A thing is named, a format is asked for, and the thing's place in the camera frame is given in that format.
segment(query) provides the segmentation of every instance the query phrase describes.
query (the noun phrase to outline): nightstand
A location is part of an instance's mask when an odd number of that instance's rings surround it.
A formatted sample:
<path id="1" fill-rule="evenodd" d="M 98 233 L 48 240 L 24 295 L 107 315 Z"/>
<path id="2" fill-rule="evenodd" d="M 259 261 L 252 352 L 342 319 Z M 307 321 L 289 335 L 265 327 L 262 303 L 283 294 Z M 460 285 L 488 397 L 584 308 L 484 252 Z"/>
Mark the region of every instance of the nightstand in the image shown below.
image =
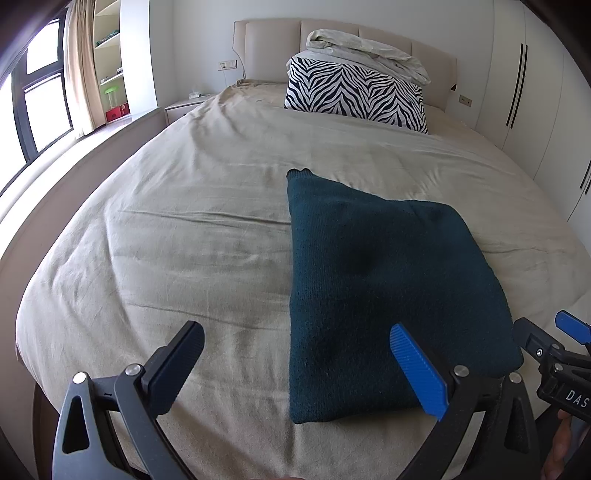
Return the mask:
<path id="1" fill-rule="evenodd" d="M 196 108 L 197 105 L 203 103 L 205 100 L 208 100 L 213 96 L 214 95 L 201 95 L 201 97 L 190 98 L 188 100 L 181 100 L 180 102 L 168 105 L 164 109 L 164 113 L 166 113 L 166 124 L 172 124 L 182 116 L 187 115 L 187 113 Z"/>

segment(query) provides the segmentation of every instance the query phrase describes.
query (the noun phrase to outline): wardrobe door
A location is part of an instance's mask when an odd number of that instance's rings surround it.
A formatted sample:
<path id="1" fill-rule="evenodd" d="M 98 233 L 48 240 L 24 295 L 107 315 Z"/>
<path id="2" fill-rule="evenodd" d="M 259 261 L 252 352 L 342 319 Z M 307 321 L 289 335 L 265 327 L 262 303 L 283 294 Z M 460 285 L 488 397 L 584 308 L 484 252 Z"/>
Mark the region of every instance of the wardrobe door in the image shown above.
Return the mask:
<path id="1" fill-rule="evenodd" d="M 522 85 L 503 151 L 534 178 L 556 120 L 564 48 L 554 32 L 525 9 Z"/>
<path id="2" fill-rule="evenodd" d="M 591 192 L 583 193 L 569 219 L 569 225 L 591 254 Z"/>
<path id="3" fill-rule="evenodd" d="M 542 165 L 534 177 L 565 219 L 573 213 L 586 188 L 590 163 L 591 88 L 565 50 L 558 115 Z"/>
<path id="4" fill-rule="evenodd" d="M 475 130 L 503 148 L 508 119 L 515 109 L 525 50 L 525 7 L 521 2 L 495 0 L 495 38 L 491 70 Z"/>

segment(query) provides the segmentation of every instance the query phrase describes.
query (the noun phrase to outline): wall outlet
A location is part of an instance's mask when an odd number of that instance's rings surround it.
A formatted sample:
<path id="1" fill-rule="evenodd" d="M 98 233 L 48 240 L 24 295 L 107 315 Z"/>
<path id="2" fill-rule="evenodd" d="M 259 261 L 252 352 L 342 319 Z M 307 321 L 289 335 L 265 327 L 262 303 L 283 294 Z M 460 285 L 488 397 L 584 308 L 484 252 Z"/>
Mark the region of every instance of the wall outlet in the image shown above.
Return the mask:
<path id="1" fill-rule="evenodd" d="M 232 70 L 235 68 L 238 68 L 238 65 L 236 64 L 236 60 L 221 61 L 217 64 L 218 70 Z"/>
<path id="2" fill-rule="evenodd" d="M 472 100 L 470 100 L 468 97 L 464 97 L 463 95 L 460 95 L 460 99 L 458 101 L 462 105 L 472 106 Z"/>

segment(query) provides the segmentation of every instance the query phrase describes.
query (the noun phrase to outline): curtain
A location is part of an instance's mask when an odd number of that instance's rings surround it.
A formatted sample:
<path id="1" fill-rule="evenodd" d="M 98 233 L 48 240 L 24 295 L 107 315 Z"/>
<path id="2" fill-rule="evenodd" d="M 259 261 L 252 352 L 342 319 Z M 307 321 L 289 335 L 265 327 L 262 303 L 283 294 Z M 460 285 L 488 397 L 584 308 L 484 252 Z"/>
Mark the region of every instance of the curtain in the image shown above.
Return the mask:
<path id="1" fill-rule="evenodd" d="M 77 137 L 88 135 L 106 123 L 95 72 L 94 14 L 95 0 L 73 0 L 66 15 L 64 76 Z"/>

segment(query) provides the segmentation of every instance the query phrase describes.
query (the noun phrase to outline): upholstered headboard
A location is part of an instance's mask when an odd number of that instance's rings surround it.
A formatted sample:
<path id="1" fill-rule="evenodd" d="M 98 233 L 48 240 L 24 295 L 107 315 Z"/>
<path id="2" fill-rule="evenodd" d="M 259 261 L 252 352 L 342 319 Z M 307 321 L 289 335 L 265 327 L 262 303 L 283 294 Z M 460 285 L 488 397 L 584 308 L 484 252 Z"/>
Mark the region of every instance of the upholstered headboard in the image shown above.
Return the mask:
<path id="1" fill-rule="evenodd" d="M 308 35 L 319 28 L 341 30 L 376 40 L 418 58 L 431 77 L 431 83 L 424 88 L 425 103 L 445 109 L 449 91 L 457 81 L 455 57 L 424 43 L 384 30 L 332 20 L 266 18 L 235 22 L 234 51 L 242 61 L 246 78 L 286 82 L 287 60 L 305 50 Z"/>

